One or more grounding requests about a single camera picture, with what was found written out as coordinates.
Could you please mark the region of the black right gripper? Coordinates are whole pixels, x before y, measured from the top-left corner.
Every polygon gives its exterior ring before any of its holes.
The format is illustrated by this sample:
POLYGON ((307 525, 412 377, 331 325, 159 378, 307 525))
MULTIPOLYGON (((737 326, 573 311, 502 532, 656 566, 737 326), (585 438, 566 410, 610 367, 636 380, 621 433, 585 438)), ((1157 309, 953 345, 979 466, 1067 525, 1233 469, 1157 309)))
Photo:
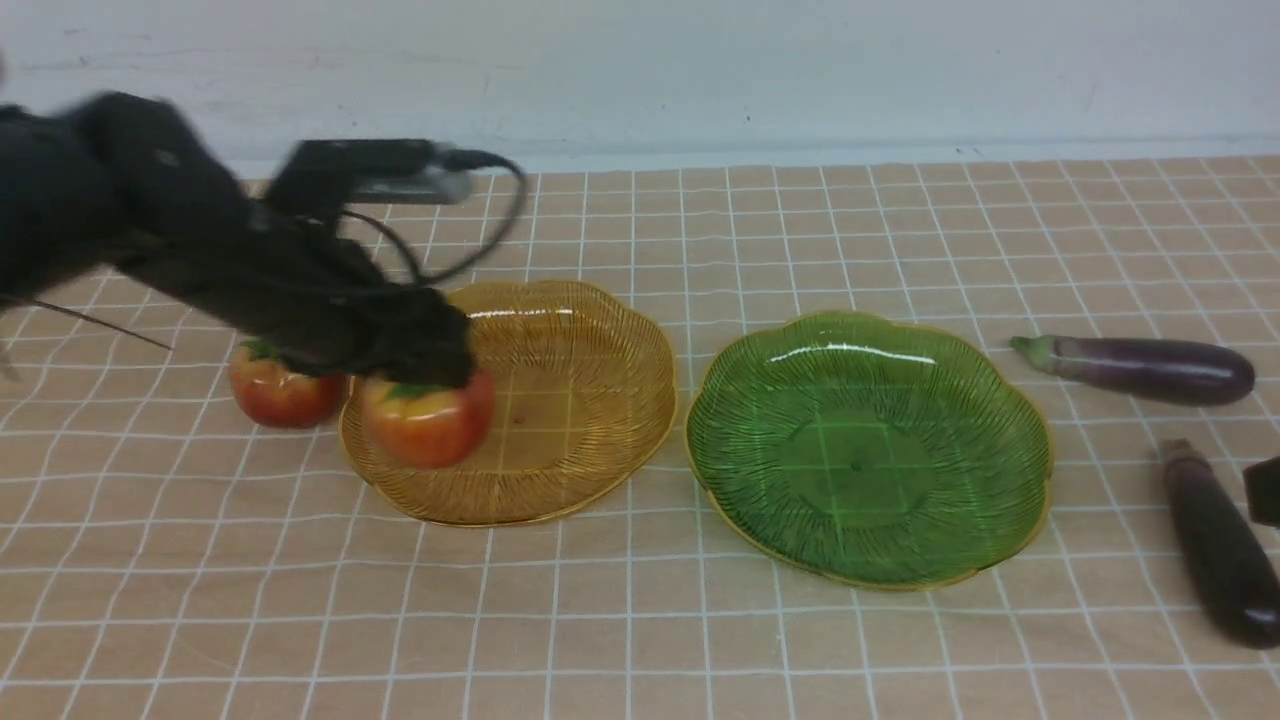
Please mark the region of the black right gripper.
POLYGON ((1244 469, 1245 506, 1249 519, 1263 527, 1280 527, 1280 457, 1254 462, 1244 469))

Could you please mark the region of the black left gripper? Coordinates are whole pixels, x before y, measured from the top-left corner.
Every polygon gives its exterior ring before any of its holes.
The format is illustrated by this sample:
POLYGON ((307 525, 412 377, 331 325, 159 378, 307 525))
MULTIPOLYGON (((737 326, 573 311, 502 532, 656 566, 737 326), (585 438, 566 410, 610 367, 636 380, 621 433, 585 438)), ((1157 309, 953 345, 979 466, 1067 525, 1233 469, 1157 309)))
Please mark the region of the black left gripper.
POLYGON ((266 341, 294 369, 465 386, 470 322, 388 234, 396 282, 353 240, 261 205, 120 211, 115 266, 129 278, 266 341))

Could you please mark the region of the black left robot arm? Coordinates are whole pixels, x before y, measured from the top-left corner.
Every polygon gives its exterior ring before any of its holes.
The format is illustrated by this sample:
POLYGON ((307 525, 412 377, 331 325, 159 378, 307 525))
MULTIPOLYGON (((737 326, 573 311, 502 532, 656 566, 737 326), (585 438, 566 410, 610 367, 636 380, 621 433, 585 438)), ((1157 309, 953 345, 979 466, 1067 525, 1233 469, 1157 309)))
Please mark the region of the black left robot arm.
POLYGON ((364 174, 413 174, 428 142, 306 141, 248 196, 169 102, 110 92, 54 117, 3 109, 3 310, 111 266, 242 334, 294 372, 460 388, 467 315, 396 284, 340 217, 364 174))

